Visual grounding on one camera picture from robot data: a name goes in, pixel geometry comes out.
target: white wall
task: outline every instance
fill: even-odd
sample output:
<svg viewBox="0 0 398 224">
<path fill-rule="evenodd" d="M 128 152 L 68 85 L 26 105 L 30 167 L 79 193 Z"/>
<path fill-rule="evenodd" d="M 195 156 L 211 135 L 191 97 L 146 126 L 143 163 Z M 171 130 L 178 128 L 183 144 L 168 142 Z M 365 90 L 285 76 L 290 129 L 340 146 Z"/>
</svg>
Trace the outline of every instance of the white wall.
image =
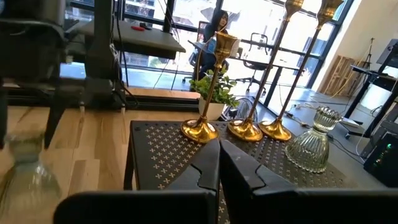
<svg viewBox="0 0 398 224">
<path fill-rule="evenodd" d="M 338 55 L 365 60 L 372 37 L 375 40 L 371 69 L 378 69 L 377 59 L 394 34 L 398 34 L 397 21 L 398 0 L 355 0 L 312 89 L 318 90 Z M 383 104 L 388 96 L 388 91 L 371 86 L 361 104 L 373 109 Z"/>
</svg>

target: cable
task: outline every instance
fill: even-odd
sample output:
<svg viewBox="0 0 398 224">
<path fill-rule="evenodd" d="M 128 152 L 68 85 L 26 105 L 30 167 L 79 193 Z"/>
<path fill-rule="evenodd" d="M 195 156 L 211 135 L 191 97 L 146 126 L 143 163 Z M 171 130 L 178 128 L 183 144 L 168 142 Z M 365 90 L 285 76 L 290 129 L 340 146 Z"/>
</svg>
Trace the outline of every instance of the cable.
<svg viewBox="0 0 398 224">
<path fill-rule="evenodd" d="M 152 89 L 154 89 L 154 88 L 156 87 L 157 83 L 159 82 L 160 78 L 161 78 L 162 75 L 163 75 L 164 70 L 166 69 L 167 65 L 169 64 L 169 61 L 170 61 L 170 59 L 167 59 L 167 63 L 166 63 L 166 65 L 164 66 L 164 68 L 162 69 L 162 72 L 160 73 L 159 77 L 157 78 L 157 80 L 156 80 L 156 82 L 155 82 L 155 85 L 154 85 L 154 87 L 153 87 Z"/>
<path fill-rule="evenodd" d="M 121 32 L 120 32 L 120 25 L 119 25 L 119 13 L 116 14 L 116 27 L 118 28 L 118 35 L 119 35 L 119 41 L 120 41 L 120 46 L 121 46 L 121 52 L 123 54 L 124 72 L 126 73 L 126 83 L 127 83 L 127 86 L 129 86 L 129 76 L 128 76 L 128 71 L 127 71 L 126 54 L 124 53 L 123 40 L 122 40 L 122 35 L 121 35 Z M 124 90 L 134 99 L 134 101 L 136 102 L 136 108 L 137 108 L 139 106 L 139 102 L 138 102 L 137 98 L 126 88 L 126 86 L 124 86 L 123 81 L 121 79 L 120 79 L 120 84 L 124 88 Z"/>
</svg>

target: glass wall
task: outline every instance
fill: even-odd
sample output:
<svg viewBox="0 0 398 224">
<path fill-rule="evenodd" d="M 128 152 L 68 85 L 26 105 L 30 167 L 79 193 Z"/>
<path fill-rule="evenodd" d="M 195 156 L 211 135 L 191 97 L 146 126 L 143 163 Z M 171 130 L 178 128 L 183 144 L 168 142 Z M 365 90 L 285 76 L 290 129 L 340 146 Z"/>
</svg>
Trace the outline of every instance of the glass wall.
<svg viewBox="0 0 398 224">
<path fill-rule="evenodd" d="M 167 0 L 119 0 L 123 4 L 122 18 L 131 24 L 146 22 L 154 29 L 162 29 L 165 21 L 165 10 Z M 299 86 L 310 87 L 321 67 L 327 52 L 340 29 L 343 19 L 352 4 L 353 0 L 345 0 L 337 10 L 334 20 L 324 25 L 312 55 L 308 60 L 305 71 L 298 83 Z M 183 77 L 192 75 L 193 67 L 189 63 L 189 58 L 194 51 L 193 46 L 188 40 L 197 40 L 197 30 L 200 21 L 209 22 L 215 11 L 225 10 L 229 14 L 229 24 L 227 30 L 230 34 L 236 35 L 241 39 L 241 47 L 245 54 L 252 58 L 266 57 L 265 52 L 272 51 L 275 38 L 282 22 L 285 0 L 175 0 L 172 8 L 172 30 L 174 38 L 186 49 L 186 53 L 177 54 L 175 60 L 166 58 L 151 57 L 126 53 L 126 62 L 134 75 L 133 71 L 140 71 L 141 74 L 157 74 L 156 80 L 161 80 L 164 74 L 173 74 L 171 86 L 179 83 L 182 90 L 189 89 L 189 84 L 181 84 Z M 72 0 L 73 7 L 67 7 L 66 18 L 90 21 L 93 19 L 93 9 L 95 0 Z M 303 8 L 296 13 L 286 30 L 285 37 L 281 44 L 281 50 L 277 54 L 277 63 L 285 63 L 290 67 L 299 67 L 303 60 L 304 53 L 308 50 L 308 45 L 317 25 L 316 13 L 319 10 L 321 1 L 304 1 Z M 267 48 L 256 47 L 250 49 L 251 34 L 265 34 L 268 38 Z M 254 39 L 256 42 L 264 43 L 263 39 Z M 242 61 L 228 59 L 230 68 L 228 75 L 233 78 L 244 78 L 253 75 L 254 71 L 246 68 Z M 256 76 L 261 78 L 262 72 L 257 72 Z M 297 72 L 284 70 L 279 78 L 279 84 L 291 85 Z M 274 74 L 268 79 L 271 82 Z"/>
</svg>

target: office chair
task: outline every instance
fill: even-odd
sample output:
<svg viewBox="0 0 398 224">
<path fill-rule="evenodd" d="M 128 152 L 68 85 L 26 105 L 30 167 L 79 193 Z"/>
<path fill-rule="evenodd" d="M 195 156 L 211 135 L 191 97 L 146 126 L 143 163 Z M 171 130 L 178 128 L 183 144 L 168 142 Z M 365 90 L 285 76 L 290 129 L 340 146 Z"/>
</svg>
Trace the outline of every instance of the office chair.
<svg viewBox="0 0 398 224">
<path fill-rule="evenodd" d="M 253 41 L 253 36 L 254 36 L 254 35 L 259 35 L 259 36 L 261 37 L 259 42 Z M 249 48 L 249 52 L 251 51 L 251 47 L 253 46 L 253 44 L 255 44 L 255 43 L 263 44 L 263 43 L 264 43 L 264 39 L 266 40 L 266 46 L 267 46 L 267 44 L 268 44 L 268 37 L 267 37 L 266 35 L 264 35 L 264 34 L 258 34 L 258 33 L 255 33 L 255 32 L 252 33 L 251 36 L 250 36 L 250 48 Z M 267 53 L 267 47 L 264 47 L 264 50 L 265 50 L 265 52 L 266 52 L 266 55 L 268 55 L 268 53 Z M 251 86 L 253 83 L 257 83 L 258 85 L 260 85 L 260 83 L 261 83 L 261 81 L 256 80 L 256 79 L 254 78 L 254 75 L 256 74 L 256 71 L 258 71 L 258 70 L 259 70 L 259 71 L 264 71 L 264 70 L 267 68 L 268 65 L 264 65 L 264 63 L 256 63 L 256 62 L 248 63 L 247 61 L 243 61 L 243 65 L 244 65 L 246 68 L 250 68 L 250 69 L 253 69 L 253 70 L 254 70 L 253 76 L 252 76 L 251 78 L 237 78 L 236 81 L 243 82 L 243 83 L 249 81 L 249 86 L 248 86 L 248 88 L 246 89 L 246 93 L 249 93 L 249 91 L 250 91 L 250 86 Z M 262 94 L 263 94 L 263 95 L 266 94 L 266 89 L 265 89 L 265 88 L 263 88 Z"/>
<path fill-rule="evenodd" d="M 207 26 L 207 24 L 210 24 L 209 22 L 205 22 L 205 21 L 199 21 L 199 29 L 198 29 L 198 35 L 197 35 L 197 42 L 203 42 L 203 40 L 205 39 L 204 35 L 205 35 L 205 28 Z M 191 56 L 189 57 L 188 61 L 189 64 L 193 66 L 194 69 L 194 73 L 197 72 L 197 66 L 200 67 L 200 65 L 197 65 L 197 63 L 200 61 L 199 58 L 199 51 L 198 49 L 194 49 Z M 182 83 L 185 83 L 188 79 L 192 79 L 192 76 L 186 76 L 182 79 Z"/>
</svg>

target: window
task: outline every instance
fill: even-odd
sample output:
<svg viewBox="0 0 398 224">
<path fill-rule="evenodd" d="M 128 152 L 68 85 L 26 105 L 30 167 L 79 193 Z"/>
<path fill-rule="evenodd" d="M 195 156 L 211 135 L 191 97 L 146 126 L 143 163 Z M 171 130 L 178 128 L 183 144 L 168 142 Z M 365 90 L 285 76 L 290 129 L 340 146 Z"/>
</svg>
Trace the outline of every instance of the window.
<svg viewBox="0 0 398 224">
<path fill-rule="evenodd" d="M 126 1 L 126 13 L 164 20 L 166 0 Z M 173 21 L 178 24 L 197 27 L 199 21 L 210 21 L 216 6 L 214 0 L 176 0 Z"/>
</svg>

